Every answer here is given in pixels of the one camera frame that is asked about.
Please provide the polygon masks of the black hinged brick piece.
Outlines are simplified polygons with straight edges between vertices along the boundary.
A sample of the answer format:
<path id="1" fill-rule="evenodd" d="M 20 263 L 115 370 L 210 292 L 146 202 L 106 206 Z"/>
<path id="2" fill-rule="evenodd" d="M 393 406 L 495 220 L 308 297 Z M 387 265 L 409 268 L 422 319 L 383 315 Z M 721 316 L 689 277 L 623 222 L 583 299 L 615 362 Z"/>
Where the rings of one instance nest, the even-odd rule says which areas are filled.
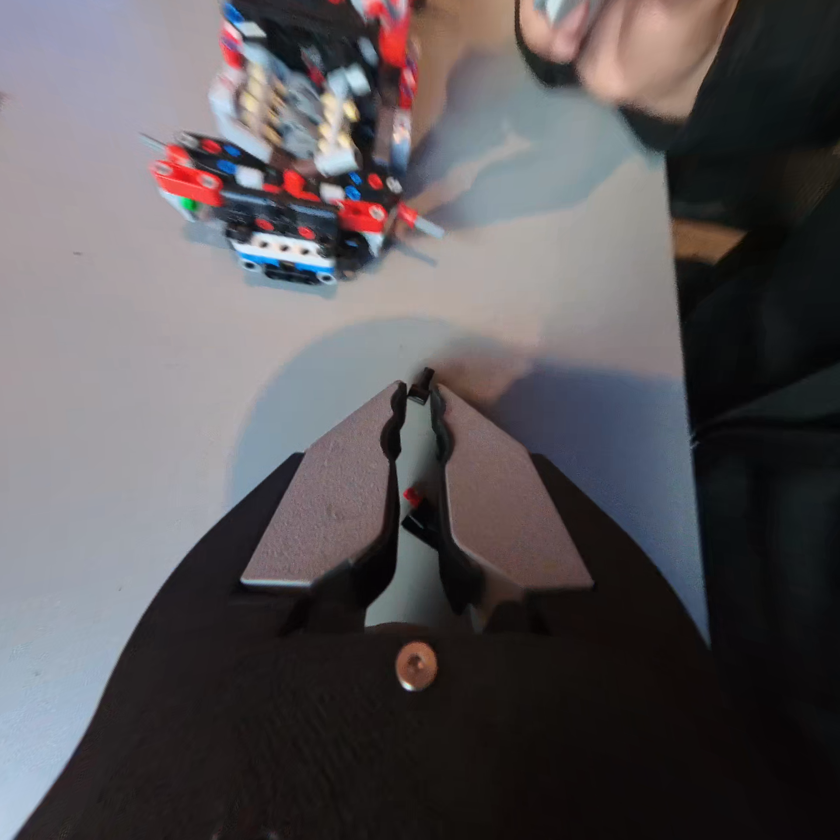
<path id="1" fill-rule="evenodd" d="M 434 504 L 423 499 L 402 520 L 402 529 L 430 549 L 439 551 L 439 518 Z"/>

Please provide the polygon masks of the person's right forearm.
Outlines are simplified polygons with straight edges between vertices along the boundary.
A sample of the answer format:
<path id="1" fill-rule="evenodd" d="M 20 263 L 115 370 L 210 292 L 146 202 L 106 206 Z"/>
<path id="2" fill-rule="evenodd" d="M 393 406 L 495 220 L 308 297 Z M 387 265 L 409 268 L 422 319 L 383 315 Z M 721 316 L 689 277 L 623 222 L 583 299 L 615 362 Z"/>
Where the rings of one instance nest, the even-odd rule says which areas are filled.
<path id="1" fill-rule="evenodd" d="M 665 154 L 674 216 L 792 226 L 838 185 L 839 2 L 740 2 L 688 117 L 621 113 Z"/>

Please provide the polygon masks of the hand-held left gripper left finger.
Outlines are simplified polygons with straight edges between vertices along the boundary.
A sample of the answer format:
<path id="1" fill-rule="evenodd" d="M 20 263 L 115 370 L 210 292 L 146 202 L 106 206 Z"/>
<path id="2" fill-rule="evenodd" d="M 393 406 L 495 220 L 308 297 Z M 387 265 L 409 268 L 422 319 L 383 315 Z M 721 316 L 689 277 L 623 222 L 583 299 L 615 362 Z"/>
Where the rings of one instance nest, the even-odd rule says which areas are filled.
<path id="1" fill-rule="evenodd" d="M 396 568 L 407 386 L 394 381 L 302 454 L 240 582 L 363 612 Z"/>

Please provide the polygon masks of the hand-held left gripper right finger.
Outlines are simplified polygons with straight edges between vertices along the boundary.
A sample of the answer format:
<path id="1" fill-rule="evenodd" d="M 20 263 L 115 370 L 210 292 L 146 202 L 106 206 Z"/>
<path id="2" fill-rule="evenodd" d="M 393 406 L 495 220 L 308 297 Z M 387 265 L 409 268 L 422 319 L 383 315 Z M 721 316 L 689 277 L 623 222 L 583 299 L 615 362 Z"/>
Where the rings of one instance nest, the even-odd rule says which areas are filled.
<path id="1" fill-rule="evenodd" d="M 445 385 L 430 415 L 439 463 L 438 561 L 456 614 L 590 592 L 595 581 L 527 448 Z"/>

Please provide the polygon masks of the person's right hand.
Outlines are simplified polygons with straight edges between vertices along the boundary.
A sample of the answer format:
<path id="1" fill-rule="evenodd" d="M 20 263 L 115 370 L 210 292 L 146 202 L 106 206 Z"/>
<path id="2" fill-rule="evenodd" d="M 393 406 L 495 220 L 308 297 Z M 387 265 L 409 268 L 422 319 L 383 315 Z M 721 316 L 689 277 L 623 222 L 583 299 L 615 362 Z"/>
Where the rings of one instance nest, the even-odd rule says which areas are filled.
<path id="1" fill-rule="evenodd" d="M 556 23 L 521 2 L 524 43 L 540 58 L 571 64 L 604 104 L 685 121 L 718 53 L 737 1 L 611 1 L 587 23 L 588 5 Z"/>

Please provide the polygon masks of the toy brick car model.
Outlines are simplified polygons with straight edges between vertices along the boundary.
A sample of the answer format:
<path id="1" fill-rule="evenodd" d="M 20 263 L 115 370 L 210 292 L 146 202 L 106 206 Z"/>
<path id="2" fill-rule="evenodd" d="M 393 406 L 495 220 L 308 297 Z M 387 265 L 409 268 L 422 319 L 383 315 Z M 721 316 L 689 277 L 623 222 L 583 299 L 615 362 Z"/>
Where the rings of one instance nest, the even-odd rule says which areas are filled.
<path id="1" fill-rule="evenodd" d="M 187 222 L 215 227 L 269 280 L 334 286 L 400 228 L 445 231 L 406 203 L 424 2 L 220 3 L 218 136 L 181 131 L 150 172 Z"/>

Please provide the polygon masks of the grey desk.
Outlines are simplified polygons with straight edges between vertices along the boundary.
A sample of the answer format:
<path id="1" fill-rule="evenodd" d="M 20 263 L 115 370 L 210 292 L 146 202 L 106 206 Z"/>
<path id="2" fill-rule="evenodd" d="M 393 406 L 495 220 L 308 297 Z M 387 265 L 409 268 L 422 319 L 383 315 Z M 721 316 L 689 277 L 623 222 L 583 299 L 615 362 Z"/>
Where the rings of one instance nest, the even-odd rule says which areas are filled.
<path id="1" fill-rule="evenodd" d="M 425 366 L 707 608 L 661 157 L 546 91 L 512 2 L 429 2 L 405 235 L 273 286 L 183 221 L 141 133 L 215 133 L 217 2 L 2 2 L 2 838 L 146 606 L 290 454 Z"/>

